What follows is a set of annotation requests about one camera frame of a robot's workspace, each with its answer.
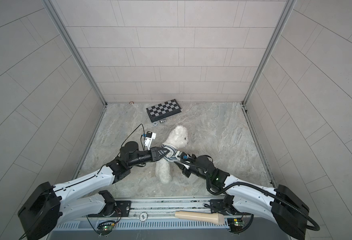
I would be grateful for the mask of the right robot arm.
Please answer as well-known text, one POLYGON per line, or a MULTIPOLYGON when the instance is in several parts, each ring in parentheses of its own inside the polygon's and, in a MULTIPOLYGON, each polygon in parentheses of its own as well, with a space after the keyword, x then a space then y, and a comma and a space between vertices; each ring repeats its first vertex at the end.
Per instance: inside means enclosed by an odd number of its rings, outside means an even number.
POLYGON ((207 191, 212 195, 225 195, 226 211, 247 213, 267 219, 279 226, 290 237, 303 240, 308 226, 309 207, 288 187, 262 187, 240 180, 214 166, 207 155, 196 157, 184 152, 177 159, 185 176, 194 174, 205 179, 207 191))

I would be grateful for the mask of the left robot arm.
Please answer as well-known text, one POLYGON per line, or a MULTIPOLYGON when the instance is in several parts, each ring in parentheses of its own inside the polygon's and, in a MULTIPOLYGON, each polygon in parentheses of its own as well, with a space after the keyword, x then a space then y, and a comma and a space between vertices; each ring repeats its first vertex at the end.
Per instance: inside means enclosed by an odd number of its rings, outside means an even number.
POLYGON ((57 225, 87 215, 114 212, 114 199, 107 191, 88 197, 99 188, 124 179, 134 166, 157 162, 175 154, 164 145, 140 151, 138 143, 130 141, 120 148, 116 158, 88 175, 52 185, 40 184, 18 211, 24 230, 21 239, 39 240, 57 225))

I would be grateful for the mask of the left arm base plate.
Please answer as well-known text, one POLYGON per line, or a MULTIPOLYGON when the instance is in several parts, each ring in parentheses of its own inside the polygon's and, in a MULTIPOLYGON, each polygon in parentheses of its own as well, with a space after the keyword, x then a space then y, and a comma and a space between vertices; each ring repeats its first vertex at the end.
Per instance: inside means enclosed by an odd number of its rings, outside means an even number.
POLYGON ((131 201, 117 201, 115 203, 114 212, 111 215, 112 218, 127 218, 131 209, 131 201))

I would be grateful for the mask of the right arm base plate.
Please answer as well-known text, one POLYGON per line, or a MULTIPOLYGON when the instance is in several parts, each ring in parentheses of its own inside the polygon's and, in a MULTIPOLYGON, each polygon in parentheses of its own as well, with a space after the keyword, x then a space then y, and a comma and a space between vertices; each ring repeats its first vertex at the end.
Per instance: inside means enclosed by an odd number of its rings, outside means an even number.
POLYGON ((211 213, 219 213, 224 216, 232 215, 229 205, 223 199, 211 199, 208 208, 211 210, 211 213))

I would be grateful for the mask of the white teddy bear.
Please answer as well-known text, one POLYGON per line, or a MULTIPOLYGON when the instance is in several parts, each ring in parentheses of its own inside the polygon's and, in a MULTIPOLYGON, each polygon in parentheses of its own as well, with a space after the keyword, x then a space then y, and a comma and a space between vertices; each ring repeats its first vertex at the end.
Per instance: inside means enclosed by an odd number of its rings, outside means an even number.
POLYGON ((166 141, 161 145, 168 150, 161 151, 166 155, 156 162, 155 175, 162 184, 169 184, 172 180, 170 163, 178 161, 177 152, 188 145, 188 130, 184 126, 176 126, 168 135, 166 141))

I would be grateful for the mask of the blue white striped sweater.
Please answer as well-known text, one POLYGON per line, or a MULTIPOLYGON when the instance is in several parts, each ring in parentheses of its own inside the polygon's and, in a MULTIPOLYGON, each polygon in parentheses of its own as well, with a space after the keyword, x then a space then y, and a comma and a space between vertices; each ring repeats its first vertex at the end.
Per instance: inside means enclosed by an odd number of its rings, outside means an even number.
POLYGON ((170 149, 170 154, 168 155, 168 162, 178 162, 176 154, 178 152, 177 148, 172 145, 163 144, 162 146, 166 146, 170 149))

